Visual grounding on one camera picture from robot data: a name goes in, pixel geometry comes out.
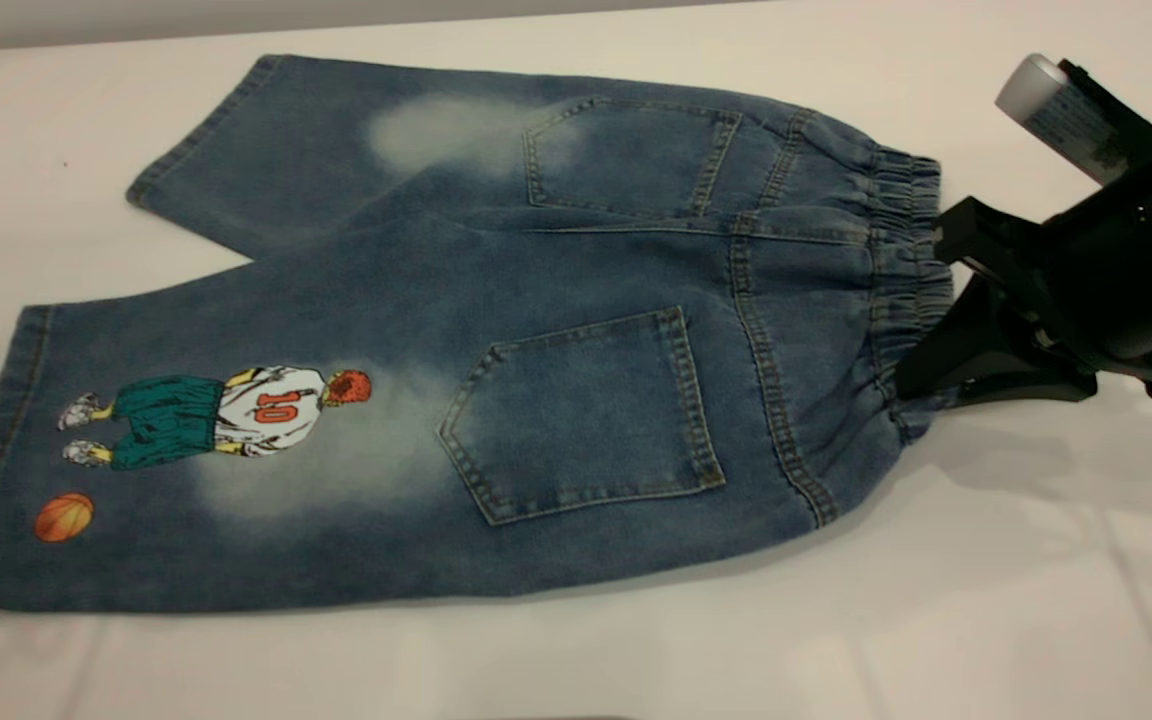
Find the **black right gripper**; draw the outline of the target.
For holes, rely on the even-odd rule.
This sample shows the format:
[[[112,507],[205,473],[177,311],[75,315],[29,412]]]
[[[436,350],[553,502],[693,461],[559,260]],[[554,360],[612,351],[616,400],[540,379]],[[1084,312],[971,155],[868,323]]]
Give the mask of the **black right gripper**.
[[[1094,373],[1044,350],[1005,291],[1049,291],[1051,336],[1097,372],[1137,378],[1152,397],[1152,167],[1043,225],[967,197],[937,219],[934,258],[975,276],[897,364],[902,400],[1078,404],[1097,395]]]

